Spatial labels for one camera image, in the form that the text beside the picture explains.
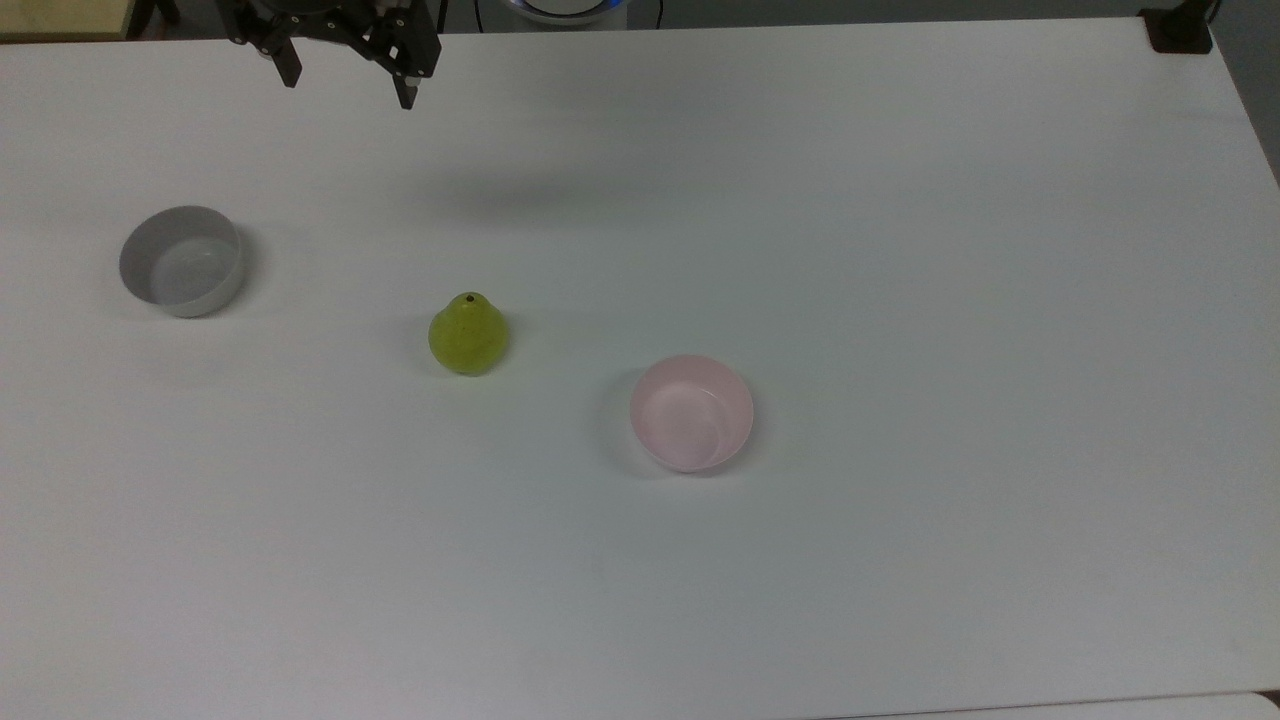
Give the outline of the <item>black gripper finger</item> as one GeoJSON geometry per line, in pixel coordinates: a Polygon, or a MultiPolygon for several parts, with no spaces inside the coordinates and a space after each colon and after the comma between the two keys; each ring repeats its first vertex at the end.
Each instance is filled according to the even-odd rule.
{"type": "Polygon", "coordinates": [[[289,28],[270,23],[239,23],[228,28],[228,37],[233,44],[251,46],[260,58],[269,60],[285,87],[294,88],[297,86],[302,64],[294,50],[289,28]]]}
{"type": "Polygon", "coordinates": [[[434,74],[442,42],[428,12],[347,12],[351,47],[393,79],[399,106],[415,105],[419,85],[434,74]]]}

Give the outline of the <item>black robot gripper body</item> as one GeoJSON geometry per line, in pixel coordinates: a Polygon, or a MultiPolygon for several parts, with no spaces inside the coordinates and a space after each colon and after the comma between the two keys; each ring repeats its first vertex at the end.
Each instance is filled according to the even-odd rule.
{"type": "Polygon", "coordinates": [[[216,13],[228,38],[371,38],[397,28],[435,38],[445,28],[443,1],[218,1],[216,13]]]}

